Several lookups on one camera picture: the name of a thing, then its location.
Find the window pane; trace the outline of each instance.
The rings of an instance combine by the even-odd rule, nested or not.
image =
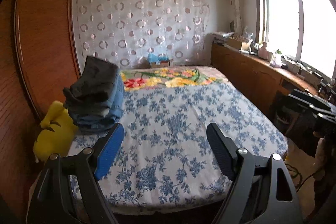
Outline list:
[[[332,78],[336,59],[335,10],[329,0],[302,1],[304,29],[301,60]]]
[[[299,0],[269,0],[268,50],[296,56],[299,41]]]

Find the yellow plush toy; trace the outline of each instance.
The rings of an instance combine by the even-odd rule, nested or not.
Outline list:
[[[53,153],[58,153],[62,157],[67,156],[78,127],[73,124],[63,103],[54,101],[40,126],[43,130],[34,143],[35,156],[44,162]]]

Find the window frame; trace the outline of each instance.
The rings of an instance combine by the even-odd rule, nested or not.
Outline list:
[[[320,74],[325,80],[331,82],[332,79],[326,76],[321,71],[310,66],[306,62],[301,60],[302,46],[303,46],[303,29],[304,29],[304,13],[303,13],[303,1],[299,1],[299,39],[298,46],[296,50],[296,56],[289,56],[298,63],[302,63],[305,67],[310,67],[312,71]],[[257,24],[256,24],[256,43],[263,43],[268,41],[268,29],[269,29],[269,0],[257,0]],[[336,79],[336,60],[334,64],[334,71],[332,75],[333,79]]]

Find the window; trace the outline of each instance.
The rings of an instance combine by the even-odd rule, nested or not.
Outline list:
[[[335,78],[336,12],[329,0],[259,0],[259,42]]]

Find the wooden wardrobe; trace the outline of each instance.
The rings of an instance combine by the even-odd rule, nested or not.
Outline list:
[[[79,77],[72,0],[0,3],[0,198],[22,220],[37,173],[38,124],[62,89]]]

